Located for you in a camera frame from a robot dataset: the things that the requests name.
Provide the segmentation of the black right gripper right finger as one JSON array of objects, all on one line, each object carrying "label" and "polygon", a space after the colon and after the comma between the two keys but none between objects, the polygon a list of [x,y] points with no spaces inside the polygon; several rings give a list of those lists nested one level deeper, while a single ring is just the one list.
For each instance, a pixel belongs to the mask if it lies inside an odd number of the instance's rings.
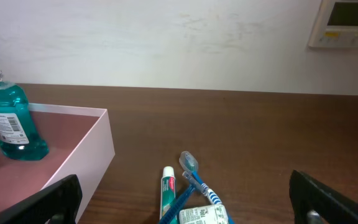
[{"label": "black right gripper right finger", "polygon": [[357,223],[358,203],[305,172],[293,170],[289,196],[294,223]]}]

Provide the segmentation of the teal mouthwash bottle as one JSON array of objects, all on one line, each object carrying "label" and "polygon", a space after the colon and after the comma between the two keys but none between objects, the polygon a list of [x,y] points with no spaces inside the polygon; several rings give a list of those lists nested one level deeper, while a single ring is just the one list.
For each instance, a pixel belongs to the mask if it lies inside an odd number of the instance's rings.
[{"label": "teal mouthwash bottle", "polygon": [[39,161],[49,153],[33,122],[24,90],[5,81],[1,69],[0,148],[8,158],[20,161]]}]

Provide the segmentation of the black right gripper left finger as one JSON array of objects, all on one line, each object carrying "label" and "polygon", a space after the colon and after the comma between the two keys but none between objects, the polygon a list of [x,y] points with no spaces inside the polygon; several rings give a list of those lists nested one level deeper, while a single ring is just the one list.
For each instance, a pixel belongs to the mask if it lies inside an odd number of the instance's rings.
[{"label": "black right gripper left finger", "polygon": [[0,224],[76,224],[82,201],[78,176],[68,175],[0,212]]}]

